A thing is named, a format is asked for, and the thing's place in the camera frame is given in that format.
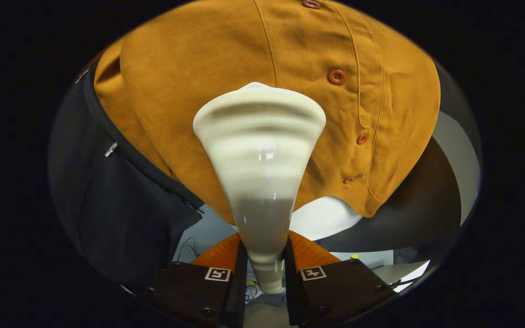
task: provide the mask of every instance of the mustard yellow shirt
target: mustard yellow shirt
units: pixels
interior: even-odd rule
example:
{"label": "mustard yellow shirt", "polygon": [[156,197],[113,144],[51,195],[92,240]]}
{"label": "mustard yellow shirt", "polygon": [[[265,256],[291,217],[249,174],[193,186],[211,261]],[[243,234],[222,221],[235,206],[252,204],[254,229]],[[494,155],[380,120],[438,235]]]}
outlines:
{"label": "mustard yellow shirt", "polygon": [[[196,112],[250,82],[302,93],[327,123],[294,210],[331,195],[370,218],[432,135],[439,79],[432,59],[398,32],[348,6],[316,2],[320,8],[198,0],[155,17],[102,55],[94,80],[100,103],[150,162],[234,224],[192,129]],[[336,69],[344,80],[333,79]]]}

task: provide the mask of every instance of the shirt button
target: shirt button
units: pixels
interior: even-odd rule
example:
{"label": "shirt button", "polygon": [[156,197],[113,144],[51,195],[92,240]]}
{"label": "shirt button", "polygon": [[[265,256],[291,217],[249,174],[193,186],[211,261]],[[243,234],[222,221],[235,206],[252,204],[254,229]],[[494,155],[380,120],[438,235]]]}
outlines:
{"label": "shirt button", "polygon": [[362,135],[358,137],[358,145],[363,145],[367,140],[368,140],[368,134],[362,133]]}
{"label": "shirt button", "polygon": [[329,81],[335,85],[342,85],[348,80],[347,75],[341,69],[334,69],[329,72]]}
{"label": "shirt button", "polygon": [[313,8],[313,9],[321,8],[321,5],[319,4],[319,2],[315,2],[315,1],[311,1],[311,0],[304,0],[303,1],[303,6],[306,6],[308,8]]}

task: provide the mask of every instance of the black pants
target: black pants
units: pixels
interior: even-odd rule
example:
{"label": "black pants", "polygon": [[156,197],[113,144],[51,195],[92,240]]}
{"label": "black pants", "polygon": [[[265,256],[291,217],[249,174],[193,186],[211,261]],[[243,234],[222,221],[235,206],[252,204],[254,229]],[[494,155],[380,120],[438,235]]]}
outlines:
{"label": "black pants", "polygon": [[201,219],[196,209],[204,202],[112,124],[94,92],[97,63],[60,106],[48,182],[58,218],[81,255],[113,282],[138,289],[171,261],[183,232]]}

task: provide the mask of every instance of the white cone-shaped object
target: white cone-shaped object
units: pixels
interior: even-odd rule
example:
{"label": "white cone-shaped object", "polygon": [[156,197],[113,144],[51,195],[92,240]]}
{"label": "white cone-shaped object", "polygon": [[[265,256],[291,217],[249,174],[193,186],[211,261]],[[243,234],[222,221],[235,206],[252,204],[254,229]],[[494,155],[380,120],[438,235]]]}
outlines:
{"label": "white cone-shaped object", "polygon": [[325,113],[311,98],[258,82],[211,100],[194,119],[266,293],[282,290],[295,197],[324,127]]}

